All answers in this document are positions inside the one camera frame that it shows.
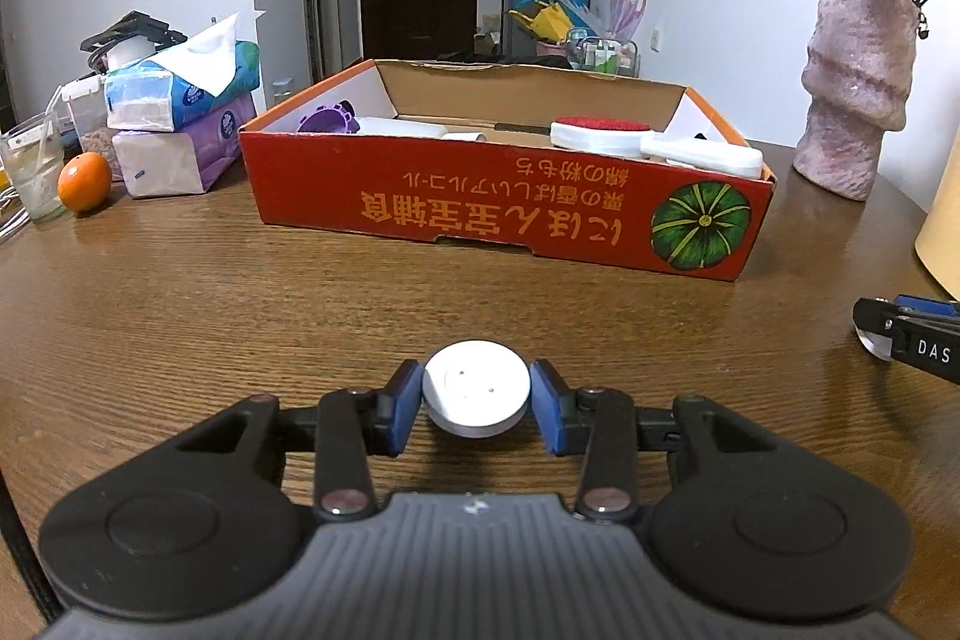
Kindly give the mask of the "purple tissue pack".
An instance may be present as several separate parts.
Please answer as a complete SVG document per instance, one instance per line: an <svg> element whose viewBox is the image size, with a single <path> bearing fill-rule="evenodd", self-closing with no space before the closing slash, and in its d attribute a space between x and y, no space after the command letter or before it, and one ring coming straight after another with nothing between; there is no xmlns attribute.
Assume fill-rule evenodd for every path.
<svg viewBox="0 0 960 640"><path fill-rule="evenodd" d="M241 157L239 129L256 117L251 94L179 131L119 131L112 144L133 198L200 195Z"/></svg>

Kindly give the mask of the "metal trolley rack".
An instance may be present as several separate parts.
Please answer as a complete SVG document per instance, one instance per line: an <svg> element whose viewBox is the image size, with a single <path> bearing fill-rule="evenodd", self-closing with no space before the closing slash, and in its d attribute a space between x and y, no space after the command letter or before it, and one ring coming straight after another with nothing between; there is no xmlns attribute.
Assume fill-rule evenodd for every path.
<svg viewBox="0 0 960 640"><path fill-rule="evenodd" d="M565 55L575 70L623 78L640 76L640 54L633 41L607 39L589 29L574 28L566 36Z"/></svg>

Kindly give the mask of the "orange fruit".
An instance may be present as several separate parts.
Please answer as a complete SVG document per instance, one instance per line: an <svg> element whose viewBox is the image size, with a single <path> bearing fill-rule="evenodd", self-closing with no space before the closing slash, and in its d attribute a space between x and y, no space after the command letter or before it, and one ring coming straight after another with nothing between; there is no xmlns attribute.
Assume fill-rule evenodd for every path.
<svg viewBox="0 0 960 640"><path fill-rule="evenodd" d="M82 152L60 170L57 197L71 213L89 213L109 197L112 170L103 154Z"/></svg>

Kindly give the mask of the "pink textured vase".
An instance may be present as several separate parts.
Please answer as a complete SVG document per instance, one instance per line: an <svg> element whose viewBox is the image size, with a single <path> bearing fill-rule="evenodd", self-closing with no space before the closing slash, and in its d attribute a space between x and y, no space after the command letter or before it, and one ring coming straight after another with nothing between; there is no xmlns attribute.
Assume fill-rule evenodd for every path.
<svg viewBox="0 0 960 640"><path fill-rule="evenodd" d="M918 31L911 0L818 0L800 75L811 103L793 159L807 181L869 198L884 136L907 124Z"/></svg>

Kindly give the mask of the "clear food container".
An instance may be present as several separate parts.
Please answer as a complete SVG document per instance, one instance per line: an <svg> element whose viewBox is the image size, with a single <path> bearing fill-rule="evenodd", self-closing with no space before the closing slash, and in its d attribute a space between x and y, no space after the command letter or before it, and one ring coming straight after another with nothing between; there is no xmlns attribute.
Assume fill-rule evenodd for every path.
<svg viewBox="0 0 960 640"><path fill-rule="evenodd" d="M67 108L82 151L101 154L109 164L112 180L120 182L121 164L112 143L116 131L107 126L103 78L99 74L90 74L80 80L70 81L62 88L60 99Z"/></svg>

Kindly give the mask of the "red cardboard box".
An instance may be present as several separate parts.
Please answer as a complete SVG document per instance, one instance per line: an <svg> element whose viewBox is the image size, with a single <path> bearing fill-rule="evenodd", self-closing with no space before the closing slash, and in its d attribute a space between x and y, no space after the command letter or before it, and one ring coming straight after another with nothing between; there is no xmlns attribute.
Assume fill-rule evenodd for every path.
<svg viewBox="0 0 960 640"><path fill-rule="evenodd" d="M322 104L359 117L482 131L484 142L298 133ZM534 65L366 60L239 132L262 221L353 234L523 247L537 257L732 281L775 175L742 179L662 159L557 148L558 119L748 146L686 86Z"/></svg>

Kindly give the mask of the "cream thermos jug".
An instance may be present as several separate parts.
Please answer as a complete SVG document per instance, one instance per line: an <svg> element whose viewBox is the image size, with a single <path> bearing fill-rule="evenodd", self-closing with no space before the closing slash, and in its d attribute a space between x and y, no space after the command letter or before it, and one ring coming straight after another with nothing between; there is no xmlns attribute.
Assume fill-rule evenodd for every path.
<svg viewBox="0 0 960 640"><path fill-rule="evenodd" d="M960 298L960 136L940 179L934 202L919 230L914 252L939 286Z"/></svg>

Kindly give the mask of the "blue tissue pack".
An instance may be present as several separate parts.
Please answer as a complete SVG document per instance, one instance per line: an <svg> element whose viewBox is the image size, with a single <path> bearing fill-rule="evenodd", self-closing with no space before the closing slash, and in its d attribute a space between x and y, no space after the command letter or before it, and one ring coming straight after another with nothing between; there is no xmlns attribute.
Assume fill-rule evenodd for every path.
<svg viewBox="0 0 960 640"><path fill-rule="evenodd" d="M104 78L107 126L172 133L260 88L260 49L238 35L249 14L235 13L182 44Z"/></svg>

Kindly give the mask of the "clear glass cup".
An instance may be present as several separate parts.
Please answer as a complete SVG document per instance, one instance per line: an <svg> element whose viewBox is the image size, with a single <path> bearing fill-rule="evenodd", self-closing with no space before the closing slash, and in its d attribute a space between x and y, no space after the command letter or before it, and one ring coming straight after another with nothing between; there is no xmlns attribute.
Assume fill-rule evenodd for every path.
<svg viewBox="0 0 960 640"><path fill-rule="evenodd" d="M2 164L21 205L35 223L64 209L57 193L64 147L52 112L37 113L3 131Z"/></svg>

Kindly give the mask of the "white round cap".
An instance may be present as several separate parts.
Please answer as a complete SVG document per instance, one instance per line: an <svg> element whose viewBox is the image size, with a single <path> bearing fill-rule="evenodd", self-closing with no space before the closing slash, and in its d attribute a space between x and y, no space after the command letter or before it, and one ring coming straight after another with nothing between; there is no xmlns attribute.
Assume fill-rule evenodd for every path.
<svg viewBox="0 0 960 640"><path fill-rule="evenodd" d="M471 339L439 349L423 367L421 398L439 429L464 438L504 434L530 399L527 362L499 342Z"/></svg>

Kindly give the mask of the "red white lint brush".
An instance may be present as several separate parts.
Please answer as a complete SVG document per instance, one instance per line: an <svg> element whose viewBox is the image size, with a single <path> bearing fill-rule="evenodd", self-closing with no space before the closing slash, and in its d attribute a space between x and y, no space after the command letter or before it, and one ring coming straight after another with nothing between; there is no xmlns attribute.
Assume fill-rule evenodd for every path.
<svg viewBox="0 0 960 640"><path fill-rule="evenodd" d="M558 119L550 125L550 143L571 151L605 154L622 159L662 159L669 163L759 179L763 154L748 146L672 136L663 131L635 130L625 124L597 119Z"/></svg>

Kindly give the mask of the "purple round lid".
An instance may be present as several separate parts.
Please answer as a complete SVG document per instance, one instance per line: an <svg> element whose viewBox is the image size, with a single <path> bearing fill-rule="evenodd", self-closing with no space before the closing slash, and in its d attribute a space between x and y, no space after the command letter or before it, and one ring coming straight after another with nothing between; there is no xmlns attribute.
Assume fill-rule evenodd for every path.
<svg viewBox="0 0 960 640"><path fill-rule="evenodd" d="M296 127L298 133L319 135L355 135L359 131L355 109L348 101L322 104L306 113Z"/></svg>

